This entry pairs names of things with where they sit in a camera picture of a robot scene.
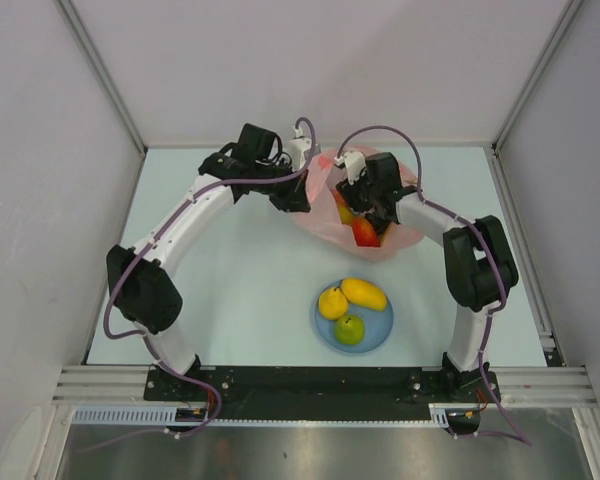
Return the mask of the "red orange fake mango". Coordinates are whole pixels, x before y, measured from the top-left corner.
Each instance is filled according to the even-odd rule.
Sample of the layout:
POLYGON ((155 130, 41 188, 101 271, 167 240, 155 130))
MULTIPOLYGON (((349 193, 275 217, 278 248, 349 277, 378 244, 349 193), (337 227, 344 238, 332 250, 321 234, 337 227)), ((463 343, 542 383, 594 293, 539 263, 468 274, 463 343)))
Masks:
POLYGON ((365 217, 354 217, 350 227, 358 247, 379 248, 381 246, 378 234, 365 217))

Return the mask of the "pink plastic bag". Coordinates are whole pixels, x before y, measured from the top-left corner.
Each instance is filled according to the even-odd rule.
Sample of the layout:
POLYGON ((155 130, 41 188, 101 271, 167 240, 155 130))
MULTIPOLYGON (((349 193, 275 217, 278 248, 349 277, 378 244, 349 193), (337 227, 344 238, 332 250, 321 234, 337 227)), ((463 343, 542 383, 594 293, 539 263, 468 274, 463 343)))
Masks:
POLYGON ((296 224, 356 257, 373 262, 388 260, 400 250, 422 241, 424 235, 420 231, 409 226, 391 224, 382 236, 379 247, 362 247, 356 244, 351 226, 341 222, 333 196, 336 184, 347 179, 346 171, 334 164, 336 153, 336 148, 329 148, 312 159, 306 180, 311 210, 308 213, 293 213, 296 224))

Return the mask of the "yellow fake mango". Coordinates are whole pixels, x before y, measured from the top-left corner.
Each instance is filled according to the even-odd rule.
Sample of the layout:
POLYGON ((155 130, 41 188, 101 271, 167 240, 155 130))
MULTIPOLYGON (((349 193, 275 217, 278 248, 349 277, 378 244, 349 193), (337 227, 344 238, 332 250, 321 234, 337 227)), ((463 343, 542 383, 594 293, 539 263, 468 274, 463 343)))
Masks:
POLYGON ((388 305, 386 294, 377 285, 349 277, 341 282, 341 290, 350 303, 374 311, 383 311, 388 305))

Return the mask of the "yellow fake pear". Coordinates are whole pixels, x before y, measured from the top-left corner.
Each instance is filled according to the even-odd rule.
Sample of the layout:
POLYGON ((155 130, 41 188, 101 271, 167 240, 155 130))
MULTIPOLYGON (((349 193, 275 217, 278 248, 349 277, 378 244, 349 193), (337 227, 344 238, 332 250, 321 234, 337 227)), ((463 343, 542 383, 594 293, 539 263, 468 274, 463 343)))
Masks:
POLYGON ((318 298, 318 311, 322 317, 336 321, 348 311, 348 300, 339 286, 324 290, 318 298))

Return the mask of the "blue plastic bowl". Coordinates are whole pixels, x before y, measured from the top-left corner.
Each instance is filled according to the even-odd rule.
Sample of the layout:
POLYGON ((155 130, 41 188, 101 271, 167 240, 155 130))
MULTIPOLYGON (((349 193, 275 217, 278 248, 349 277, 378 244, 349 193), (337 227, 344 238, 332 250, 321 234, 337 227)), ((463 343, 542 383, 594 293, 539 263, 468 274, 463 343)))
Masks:
POLYGON ((339 282, 332 282, 315 296, 311 310, 311 318, 316 335, 332 350, 346 355, 363 355, 381 347, 391 335, 394 325, 394 310, 390 301, 382 311, 376 311, 360 305, 350 303, 347 313, 359 317, 365 327, 362 340, 355 345, 346 345, 339 342, 335 336, 335 320, 325 318, 319 311, 319 297, 336 287, 339 282))

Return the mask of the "green fake pear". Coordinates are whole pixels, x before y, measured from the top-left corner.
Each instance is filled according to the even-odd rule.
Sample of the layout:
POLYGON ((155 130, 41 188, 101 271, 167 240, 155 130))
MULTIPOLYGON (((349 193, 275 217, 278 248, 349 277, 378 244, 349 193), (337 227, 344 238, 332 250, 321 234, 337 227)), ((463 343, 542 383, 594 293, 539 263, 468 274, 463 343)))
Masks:
POLYGON ((340 317, 334 326, 334 337, 343 345, 358 345, 365 337, 365 324, 362 318, 356 315, 340 317))

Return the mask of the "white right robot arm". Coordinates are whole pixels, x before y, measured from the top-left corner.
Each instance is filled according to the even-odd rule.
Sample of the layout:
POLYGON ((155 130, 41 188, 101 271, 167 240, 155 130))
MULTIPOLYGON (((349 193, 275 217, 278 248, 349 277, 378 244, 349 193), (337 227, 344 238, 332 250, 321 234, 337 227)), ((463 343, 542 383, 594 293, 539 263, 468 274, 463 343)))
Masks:
POLYGON ((464 401, 477 388, 492 392, 486 352, 494 315, 506 306, 519 273, 504 228, 494 216, 465 218, 426 198, 421 182, 405 185, 394 155, 338 154, 346 172, 337 190, 352 207, 376 213, 384 222, 415 228, 443 250, 447 288, 457 303, 451 343, 443 353, 440 390, 464 401))

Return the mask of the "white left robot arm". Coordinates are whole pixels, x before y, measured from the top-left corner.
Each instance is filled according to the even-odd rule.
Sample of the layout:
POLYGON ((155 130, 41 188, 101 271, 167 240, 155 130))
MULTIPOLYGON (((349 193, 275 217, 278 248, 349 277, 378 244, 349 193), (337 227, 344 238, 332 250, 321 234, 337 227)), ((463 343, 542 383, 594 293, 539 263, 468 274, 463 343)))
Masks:
POLYGON ((198 356, 178 322, 183 298, 174 277, 180 263, 211 223, 250 192, 265 195, 285 213, 307 212, 305 182, 319 152, 304 139, 293 140, 291 160, 282 163, 229 144, 202 162, 193 184, 157 227, 134 245, 114 245, 107 253, 104 334, 111 340, 142 338, 169 372, 165 385, 177 398, 190 399, 201 387, 200 374, 191 369, 198 356))

